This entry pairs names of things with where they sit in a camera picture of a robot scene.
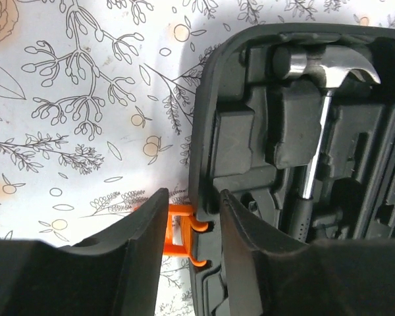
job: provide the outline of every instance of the leaf drawing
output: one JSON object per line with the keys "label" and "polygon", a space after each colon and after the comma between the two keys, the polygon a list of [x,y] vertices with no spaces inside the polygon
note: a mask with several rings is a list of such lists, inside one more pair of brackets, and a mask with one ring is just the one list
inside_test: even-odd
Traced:
{"label": "leaf drawing", "polygon": [[169,56],[169,55],[171,54],[171,49],[166,48],[166,47],[161,48],[161,49],[159,50],[159,54],[160,54],[161,56],[167,57],[167,56]]}
{"label": "leaf drawing", "polygon": [[56,235],[58,239],[60,239],[60,240],[62,240],[62,241],[64,241],[64,242],[69,242],[69,241],[67,240],[66,237],[64,237],[64,236],[63,236],[62,234],[60,234],[59,232],[56,232],[55,230],[54,230],[54,235]]}
{"label": "leaf drawing", "polygon": [[202,13],[207,19],[215,18],[214,13],[217,12],[218,4],[215,0],[183,0],[183,7],[192,7],[194,13],[196,9]]}
{"label": "leaf drawing", "polygon": [[69,204],[57,204],[53,208],[58,211],[73,211],[74,207]]}
{"label": "leaf drawing", "polygon": [[142,66],[139,66],[139,71],[140,71],[140,76],[144,80],[144,82],[150,86],[151,85],[151,76],[149,75],[149,72]]}
{"label": "leaf drawing", "polygon": [[119,181],[119,180],[121,180],[121,179],[123,179],[122,176],[114,176],[114,177],[112,177],[112,178],[105,179],[104,182],[105,182],[105,183],[112,183],[112,182]]}
{"label": "leaf drawing", "polygon": [[59,197],[63,194],[63,191],[60,188],[52,188],[49,191],[50,196]]}
{"label": "leaf drawing", "polygon": [[107,142],[108,149],[110,149],[111,153],[116,157],[119,161],[122,161],[123,158],[121,157],[120,151],[114,146],[112,143]]}
{"label": "leaf drawing", "polygon": [[184,16],[184,22],[186,23],[186,25],[187,25],[189,28],[192,27],[192,24],[190,23],[190,20],[189,20],[189,18],[188,18],[187,16]]}
{"label": "leaf drawing", "polygon": [[206,30],[198,30],[198,31],[191,32],[190,35],[192,35],[192,36],[200,36],[200,35],[203,35],[204,33],[206,33]]}
{"label": "leaf drawing", "polygon": [[223,26],[227,32],[231,31],[231,26],[229,26],[227,23],[223,23]]}
{"label": "leaf drawing", "polygon": [[64,179],[68,179],[67,175],[65,175],[64,173],[59,172],[59,176],[61,176]]}
{"label": "leaf drawing", "polygon": [[12,240],[13,230],[9,231],[4,238],[0,237],[0,240]]}
{"label": "leaf drawing", "polygon": [[43,222],[43,221],[38,221],[39,224],[46,226],[46,227],[50,227],[51,225],[49,223]]}
{"label": "leaf drawing", "polygon": [[150,99],[152,101],[155,101],[155,102],[158,101],[158,98],[155,97],[154,95],[148,95],[147,97],[148,97],[148,99]]}
{"label": "leaf drawing", "polygon": [[162,147],[159,151],[166,151],[167,149],[169,149],[171,147],[172,147],[172,145],[168,145],[168,146]]}
{"label": "leaf drawing", "polygon": [[6,176],[2,173],[1,174],[1,176],[3,177],[3,181],[6,183],[6,184],[10,184],[10,181],[6,178]]}
{"label": "leaf drawing", "polygon": [[0,97],[7,99],[23,99],[25,93],[20,84],[3,68],[0,67]]}

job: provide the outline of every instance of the metal shaft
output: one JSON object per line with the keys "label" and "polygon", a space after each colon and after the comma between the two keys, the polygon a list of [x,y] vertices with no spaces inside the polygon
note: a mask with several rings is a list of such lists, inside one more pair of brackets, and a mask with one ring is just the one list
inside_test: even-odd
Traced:
{"label": "metal shaft", "polygon": [[321,135],[319,136],[319,142],[317,143],[316,153],[311,159],[310,163],[305,166],[303,173],[302,185],[299,187],[299,195],[304,199],[311,199],[313,193],[313,187],[315,183],[316,168],[319,163],[319,156],[321,152],[321,146],[323,141],[323,134],[325,131],[325,124],[328,117],[330,102],[332,100],[332,95],[334,90],[330,89],[322,97],[322,113],[321,113]]}

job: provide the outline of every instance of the orange dot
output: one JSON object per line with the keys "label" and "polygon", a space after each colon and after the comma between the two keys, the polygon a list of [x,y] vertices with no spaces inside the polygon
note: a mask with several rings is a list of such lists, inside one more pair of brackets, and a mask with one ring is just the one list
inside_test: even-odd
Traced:
{"label": "orange dot", "polygon": [[190,30],[184,24],[178,24],[174,28],[174,37],[178,41],[187,41],[190,36]]}
{"label": "orange dot", "polygon": [[158,146],[153,143],[144,145],[144,154],[149,157],[154,157],[158,154]]}
{"label": "orange dot", "polygon": [[360,25],[362,26],[368,26],[370,23],[370,20],[368,17],[363,16],[362,18],[360,18]]}
{"label": "orange dot", "polygon": [[132,116],[131,121],[134,126],[139,126],[144,122],[144,118],[142,116],[140,116],[139,114],[135,114]]}
{"label": "orange dot", "polygon": [[147,138],[146,143],[147,144],[155,144],[155,145],[158,146],[159,138],[157,136],[150,136],[150,137]]}
{"label": "orange dot", "polygon": [[16,192],[16,187],[12,186],[11,184],[7,184],[3,186],[3,192],[6,194],[14,194]]}
{"label": "orange dot", "polygon": [[63,230],[67,227],[67,222],[64,219],[56,219],[51,223],[51,227],[55,230]]}

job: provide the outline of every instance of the hammer handle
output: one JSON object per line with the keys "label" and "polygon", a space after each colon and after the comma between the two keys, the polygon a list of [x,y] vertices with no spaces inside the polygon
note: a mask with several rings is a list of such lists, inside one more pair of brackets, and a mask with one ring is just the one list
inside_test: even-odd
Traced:
{"label": "hammer handle", "polygon": [[298,197],[294,203],[288,234],[299,242],[305,242],[309,232],[313,200]]}
{"label": "hammer handle", "polygon": [[321,134],[319,135],[319,139],[317,141],[316,152],[310,163],[305,167],[302,185],[299,187],[299,195],[304,199],[311,199],[311,194],[313,193],[313,187],[315,183],[315,175],[317,164],[319,163],[319,156],[321,154],[321,146],[323,141],[323,134],[325,132],[325,124],[327,122],[330,102],[332,100],[333,90],[329,90],[322,97],[322,109],[321,109]]}

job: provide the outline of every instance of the rubber grip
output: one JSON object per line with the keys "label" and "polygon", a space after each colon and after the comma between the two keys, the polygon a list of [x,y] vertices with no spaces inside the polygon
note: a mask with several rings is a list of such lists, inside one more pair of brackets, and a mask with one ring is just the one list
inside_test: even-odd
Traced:
{"label": "rubber grip", "polygon": [[305,242],[309,232],[313,200],[297,197],[288,234],[299,242]]}

